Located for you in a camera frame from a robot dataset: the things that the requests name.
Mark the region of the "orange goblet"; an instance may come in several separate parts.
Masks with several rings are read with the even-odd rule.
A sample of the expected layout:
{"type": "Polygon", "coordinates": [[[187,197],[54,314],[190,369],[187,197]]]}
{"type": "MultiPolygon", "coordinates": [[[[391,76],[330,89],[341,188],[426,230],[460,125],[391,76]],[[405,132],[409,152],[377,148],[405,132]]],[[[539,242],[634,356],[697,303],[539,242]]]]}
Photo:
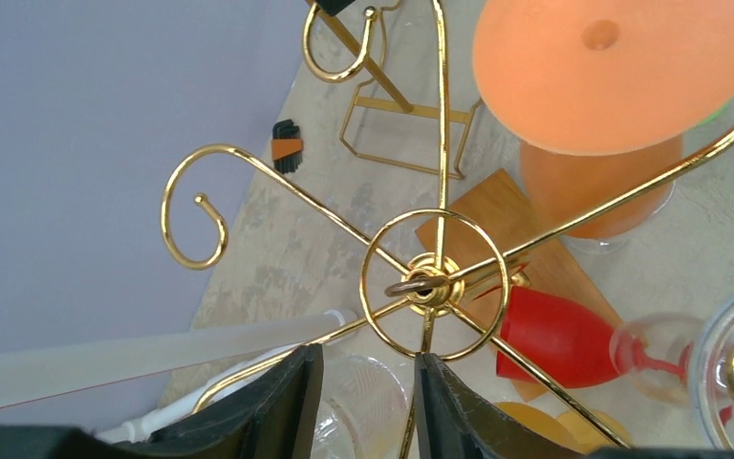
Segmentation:
{"type": "Polygon", "coordinates": [[[472,62],[556,225],[679,160],[734,94],[734,1],[488,1],[472,62]]]}

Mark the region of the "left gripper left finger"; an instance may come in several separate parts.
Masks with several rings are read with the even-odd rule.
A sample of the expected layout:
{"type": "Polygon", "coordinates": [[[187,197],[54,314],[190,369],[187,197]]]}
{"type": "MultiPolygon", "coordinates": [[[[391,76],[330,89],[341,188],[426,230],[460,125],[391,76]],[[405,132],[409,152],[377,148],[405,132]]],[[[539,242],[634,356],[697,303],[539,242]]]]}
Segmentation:
{"type": "Polygon", "coordinates": [[[0,458],[308,458],[323,348],[303,345],[255,381],[140,443],[70,426],[0,426],[0,458]]]}

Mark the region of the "gold rectangular wire rack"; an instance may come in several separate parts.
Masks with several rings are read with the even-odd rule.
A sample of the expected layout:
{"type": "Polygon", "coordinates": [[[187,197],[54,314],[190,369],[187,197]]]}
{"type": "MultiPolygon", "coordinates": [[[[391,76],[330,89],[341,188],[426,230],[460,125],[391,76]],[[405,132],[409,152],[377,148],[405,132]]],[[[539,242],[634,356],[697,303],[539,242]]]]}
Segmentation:
{"type": "Polygon", "coordinates": [[[362,160],[388,164],[408,170],[430,175],[438,175],[440,170],[421,164],[404,162],[397,159],[380,157],[357,150],[346,138],[355,109],[374,110],[385,113],[436,120],[440,110],[434,106],[420,105],[410,102],[392,82],[384,66],[389,49],[388,27],[384,15],[403,7],[403,1],[394,1],[388,5],[368,6],[363,11],[362,38],[357,39],[336,16],[347,9],[350,1],[310,1],[309,12],[303,27],[302,48],[307,67],[318,79],[327,83],[345,82],[358,73],[365,71],[369,77],[360,82],[353,91],[344,121],[339,131],[339,140],[353,154],[362,160]],[[341,71],[323,69],[313,56],[313,29],[317,20],[321,20],[339,42],[354,55],[354,60],[341,71]]]}

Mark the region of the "red goblet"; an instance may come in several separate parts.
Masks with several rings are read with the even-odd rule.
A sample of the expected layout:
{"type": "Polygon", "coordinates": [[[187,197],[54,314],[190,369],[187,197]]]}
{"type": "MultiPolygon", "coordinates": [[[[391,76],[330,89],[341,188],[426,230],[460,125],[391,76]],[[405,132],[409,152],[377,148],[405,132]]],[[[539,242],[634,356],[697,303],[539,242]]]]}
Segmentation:
{"type": "Polygon", "coordinates": [[[500,337],[566,388],[621,379],[649,399],[686,406],[702,330],[702,319],[681,313],[613,325],[575,301],[515,287],[500,337]]]}

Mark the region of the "clear wine glass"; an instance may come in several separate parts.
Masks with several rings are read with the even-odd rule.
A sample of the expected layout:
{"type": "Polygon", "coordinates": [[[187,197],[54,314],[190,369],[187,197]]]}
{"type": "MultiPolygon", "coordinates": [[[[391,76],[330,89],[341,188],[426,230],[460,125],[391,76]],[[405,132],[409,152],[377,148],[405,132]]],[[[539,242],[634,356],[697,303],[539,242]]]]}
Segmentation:
{"type": "Polygon", "coordinates": [[[714,447],[734,448],[734,295],[708,319],[658,313],[626,322],[609,354],[638,392],[693,410],[714,447]]]}
{"type": "Polygon", "coordinates": [[[651,213],[642,220],[639,224],[633,226],[629,230],[622,232],[608,238],[579,238],[569,235],[563,235],[561,241],[568,247],[581,251],[587,254],[605,254],[613,251],[617,251],[631,240],[637,229],[646,226],[651,220],[653,220],[671,201],[672,196],[675,192],[677,183],[675,181],[668,184],[668,189],[665,191],[662,200],[656,205],[651,213]]]}
{"type": "Polygon", "coordinates": [[[408,402],[397,376],[367,356],[325,359],[312,458],[396,458],[408,402]]]}

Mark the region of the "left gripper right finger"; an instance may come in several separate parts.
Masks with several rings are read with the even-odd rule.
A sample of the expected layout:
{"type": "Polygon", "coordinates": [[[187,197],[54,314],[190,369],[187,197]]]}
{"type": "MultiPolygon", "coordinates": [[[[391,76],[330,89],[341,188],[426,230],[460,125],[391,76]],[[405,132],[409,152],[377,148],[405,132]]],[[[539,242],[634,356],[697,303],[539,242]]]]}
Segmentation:
{"type": "Polygon", "coordinates": [[[415,357],[422,458],[582,458],[521,425],[468,387],[437,355],[415,357]]]}

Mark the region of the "gold scroll wine glass rack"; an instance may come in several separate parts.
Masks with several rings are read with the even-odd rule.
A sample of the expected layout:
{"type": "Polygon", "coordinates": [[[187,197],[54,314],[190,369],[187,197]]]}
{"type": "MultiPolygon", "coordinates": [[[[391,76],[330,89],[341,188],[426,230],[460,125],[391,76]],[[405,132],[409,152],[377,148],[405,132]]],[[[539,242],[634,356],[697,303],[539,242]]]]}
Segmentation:
{"type": "Polygon", "coordinates": [[[384,225],[373,237],[367,237],[359,229],[351,225],[343,217],[336,214],[314,196],[309,194],[305,189],[284,178],[275,169],[268,166],[259,158],[251,155],[244,149],[234,145],[217,143],[210,144],[196,149],[188,154],[174,169],[170,175],[166,186],[164,187],[161,207],[160,207],[160,231],[164,244],[170,255],[182,266],[189,270],[202,271],[215,266],[223,257],[227,250],[229,235],[228,225],[222,214],[211,204],[209,198],[198,193],[194,197],[194,203],[201,208],[209,217],[217,228],[218,242],[212,255],[204,260],[192,260],[185,256],[178,248],[174,236],[170,228],[170,207],[173,194],[179,180],[182,178],[186,170],[198,162],[200,159],[212,154],[224,154],[237,158],[271,178],[284,189],[288,190],[294,196],[304,201],[311,208],[322,214],[325,218],[345,230],[366,248],[365,258],[361,269],[366,272],[369,263],[374,255],[383,258],[388,264],[393,266],[403,277],[400,284],[392,286],[389,289],[390,295],[397,297],[397,301],[385,306],[380,310],[373,310],[369,305],[367,296],[360,298],[364,316],[352,322],[348,322],[332,332],[315,339],[315,343],[323,344],[333,339],[341,338],[351,334],[354,331],[368,326],[374,330],[377,336],[386,344],[395,349],[399,354],[408,358],[414,357],[414,352],[406,347],[401,346],[395,340],[386,335],[379,326],[377,319],[394,313],[404,308],[418,305],[422,309],[424,316],[424,324],[422,337],[424,340],[430,340],[433,336],[433,323],[439,313],[449,313],[464,322],[468,327],[474,329],[479,338],[465,349],[443,355],[442,361],[457,361],[468,357],[475,353],[479,348],[485,346],[488,342],[493,343],[498,351],[503,353],[509,360],[513,361],[518,367],[523,369],[538,383],[543,385],[553,396],[558,398],[570,410],[576,412],[583,417],[588,423],[595,427],[602,435],[608,438],[609,442],[620,448],[628,447],[628,442],[622,440],[615,434],[606,424],[600,421],[592,412],[572,396],[564,386],[557,382],[551,375],[542,370],[539,366],[532,363],[512,345],[505,340],[499,338],[498,331],[507,313],[509,304],[509,294],[512,282],[512,266],[521,265],[521,258],[534,248],[537,248],[560,235],[565,234],[569,230],[586,224],[605,213],[622,207],[625,204],[635,200],[636,198],[653,191],[660,186],[666,185],[673,180],[678,179],[682,175],[689,173],[696,168],[714,160],[734,145],[734,127],[724,133],[720,138],[716,139],[709,145],[703,147],[697,152],[689,155],[684,160],[674,164],[666,170],[660,172],[657,176],[647,180],[646,182],[635,186],[609,201],[601,204],[596,208],[592,208],[586,213],[579,215],[553,229],[549,229],[529,241],[506,251],[499,252],[494,243],[488,246],[493,251],[492,257],[472,265],[468,268],[456,272],[448,272],[444,268],[443,260],[443,244],[445,241],[445,225],[447,219],[455,220],[462,225],[472,229],[478,235],[486,237],[484,229],[478,226],[474,221],[467,217],[453,212],[446,207],[446,200],[449,186],[449,173],[447,171],[449,165],[449,145],[450,145],[450,123],[451,109],[448,86],[448,58],[447,58],[447,37],[446,23],[444,18],[443,5],[439,1],[432,4],[435,25],[438,37],[438,78],[439,78],[439,98],[440,98],[440,150],[439,150],[439,205],[437,208],[419,208],[403,213],[397,218],[391,220],[384,225]],[[396,224],[415,216],[433,215],[438,222],[437,229],[437,246],[433,253],[426,254],[424,262],[420,266],[409,268],[405,263],[401,262],[395,255],[383,249],[380,241],[384,233],[394,227],[396,224]],[[479,324],[476,320],[469,317],[453,300],[453,295],[465,295],[469,290],[478,287],[481,283],[496,276],[501,282],[501,298],[496,315],[489,326],[479,324]]]}

